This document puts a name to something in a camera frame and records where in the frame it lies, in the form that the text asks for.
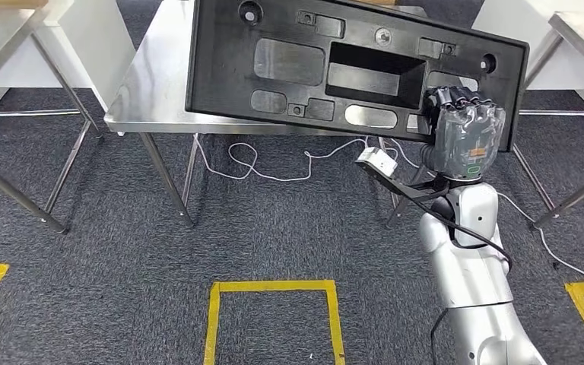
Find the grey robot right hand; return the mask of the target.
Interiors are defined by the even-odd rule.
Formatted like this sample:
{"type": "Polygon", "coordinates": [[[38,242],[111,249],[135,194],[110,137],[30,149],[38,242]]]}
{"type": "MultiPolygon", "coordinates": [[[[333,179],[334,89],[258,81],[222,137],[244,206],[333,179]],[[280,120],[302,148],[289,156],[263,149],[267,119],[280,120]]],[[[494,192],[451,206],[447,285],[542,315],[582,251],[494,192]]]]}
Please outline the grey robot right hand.
{"type": "Polygon", "coordinates": [[[425,107],[434,141],[421,148],[423,165],[456,181],[480,179],[499,151],[504,108],[457,86],[428,89],[425,107]]]}

